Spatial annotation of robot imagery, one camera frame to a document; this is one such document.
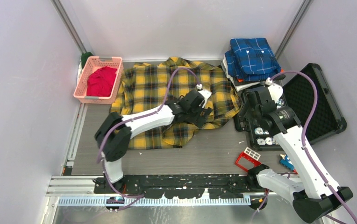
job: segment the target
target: red fabric in basket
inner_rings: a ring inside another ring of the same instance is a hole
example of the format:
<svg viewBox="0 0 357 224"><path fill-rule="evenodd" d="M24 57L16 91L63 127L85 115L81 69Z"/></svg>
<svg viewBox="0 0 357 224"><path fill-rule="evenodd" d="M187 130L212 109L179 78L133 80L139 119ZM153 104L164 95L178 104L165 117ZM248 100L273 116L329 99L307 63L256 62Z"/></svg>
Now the red fabric in basket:
<svg viewBox="0 0 357 224"><path fill-rule="evenodd" d="M92 73L88 78L86 95L89 97L109 97L114 86L117 70L106 66Z"/></svg>

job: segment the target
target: yellow and black plaid fabric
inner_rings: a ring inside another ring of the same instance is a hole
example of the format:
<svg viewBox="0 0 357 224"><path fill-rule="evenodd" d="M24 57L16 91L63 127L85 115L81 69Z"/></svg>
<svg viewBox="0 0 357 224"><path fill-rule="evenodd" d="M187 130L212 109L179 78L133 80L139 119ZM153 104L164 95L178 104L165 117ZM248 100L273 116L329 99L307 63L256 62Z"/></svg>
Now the yellow and black plaid fabric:
<svg viewBox="0 0 357 224"><path fill-rule="evenodd" d="M178 67L187 67L200 77L203 88L210 90L211 98L205 108L212 112L202 129L223 126L239 112L239 97L231 88L222 69L203 62L171 57L160 65L137 63L126 69L121 77L121 86L111 112L120 115L143 112L160 105L172 72ZM168 100L177 100L195 89L196 80L186 70L179 70L173 78ZM130 140L129 149L174 148L185 145L198 130L192 124L179 123L157 127L143 132Z"/></svg>

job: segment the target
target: folded blue shirt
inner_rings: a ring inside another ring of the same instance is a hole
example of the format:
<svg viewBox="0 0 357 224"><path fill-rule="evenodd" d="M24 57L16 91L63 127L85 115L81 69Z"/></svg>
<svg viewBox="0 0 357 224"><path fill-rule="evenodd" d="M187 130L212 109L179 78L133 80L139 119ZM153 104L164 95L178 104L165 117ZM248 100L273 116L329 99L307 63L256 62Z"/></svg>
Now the folded blue shirt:
<svg viewBox="0 0 357 224"><path fill-rule="evenodd" d="M245 82L265 81L267 78L272 77L276 73L262 74L262 75L247 75L243 74L239 68L239 64L235 58L233 50L225 53L227 60L227 72L230 76L243 79Z"/></svg>
<svg viewBox="0 0 357 224"><path fill-rule="evenodd" d="M281 71L265 38L231 39L229 43L241 73L250 76L276 74Z"/></svg>

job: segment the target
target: plastic basket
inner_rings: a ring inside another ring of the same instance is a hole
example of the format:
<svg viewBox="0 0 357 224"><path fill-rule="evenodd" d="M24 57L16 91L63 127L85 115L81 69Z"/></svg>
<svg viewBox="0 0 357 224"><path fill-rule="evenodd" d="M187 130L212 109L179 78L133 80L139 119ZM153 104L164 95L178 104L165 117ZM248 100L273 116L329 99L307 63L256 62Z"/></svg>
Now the plastic basket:
<svg viewBox="0 0 357 224"><path fill-rule="evenodd" d="M97 69L103 68L105 66L117 69L116 79L111 90L111 95L109 97L90 97L86 95L86 90L88 88L88 78ZM119 85L121 83L121 74L123 72L122 58L112 57L111 59L100 59L98 56L91 56L86 61L85 67L82 71L81 78L77 84L74 91L74 97L77 98L81 103L84 104L112 104L115 101L116 95L118 93Z"/></svg>

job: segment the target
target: white wall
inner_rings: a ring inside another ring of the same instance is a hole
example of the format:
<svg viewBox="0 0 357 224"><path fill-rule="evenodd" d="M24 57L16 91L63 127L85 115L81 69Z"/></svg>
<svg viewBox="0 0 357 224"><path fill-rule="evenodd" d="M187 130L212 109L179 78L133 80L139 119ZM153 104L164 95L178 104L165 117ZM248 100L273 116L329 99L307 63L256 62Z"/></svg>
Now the white wall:
<svg viewBox="0 0 357 224"><path fill-rule="evenodd" d="M79 105L79 57L49 0L0 1L0 224L40 221Z"/></svg>
<svg viewBox="0 0 357 224"><path fill-rule="evenodd" d="M279 62L285 70L318 63L348 122L345 132L317 143L314 149L354 198L357 214L357 1L315 0ZM349 223L343 208L338 215Z"/></svg>
<svg viewBox="0 0 357 224"><path fill-rule="evenodd" d="M88 50L124 60L221 58L235 37L276 51L301 0L62 0Z"/></svg>

